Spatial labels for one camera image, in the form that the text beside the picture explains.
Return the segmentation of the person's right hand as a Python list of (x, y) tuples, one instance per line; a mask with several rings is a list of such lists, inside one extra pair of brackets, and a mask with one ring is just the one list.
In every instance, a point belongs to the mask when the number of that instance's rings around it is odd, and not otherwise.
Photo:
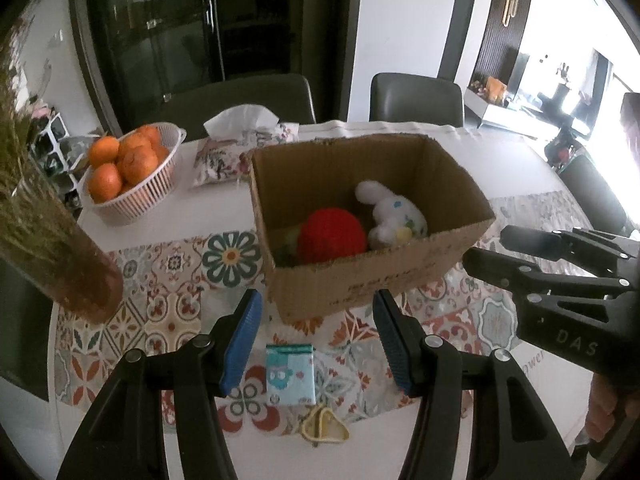
[(603, 376), (592, 376), (585, 428), (590, 439), (601, 442), (615, 425), (614, 411), (620, 399)]

